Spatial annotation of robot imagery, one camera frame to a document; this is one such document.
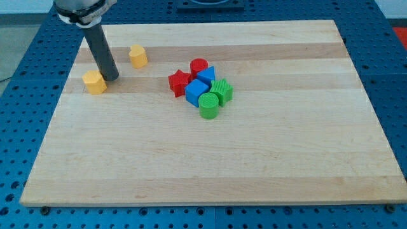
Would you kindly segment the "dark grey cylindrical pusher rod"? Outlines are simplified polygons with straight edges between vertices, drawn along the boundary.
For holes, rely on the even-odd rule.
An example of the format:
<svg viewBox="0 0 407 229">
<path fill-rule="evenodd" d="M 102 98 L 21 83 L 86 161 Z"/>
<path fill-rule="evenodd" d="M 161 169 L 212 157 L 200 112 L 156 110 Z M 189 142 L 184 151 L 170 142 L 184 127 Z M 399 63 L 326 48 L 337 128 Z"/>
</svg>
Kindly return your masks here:
<svg viewBox="0 0 407 229">
<path fill-rule="evenodd" d="M 100 23 L 82 28 L 86 42 L 105 81 L 114 81 L 119 72 Z"/>
</svg>

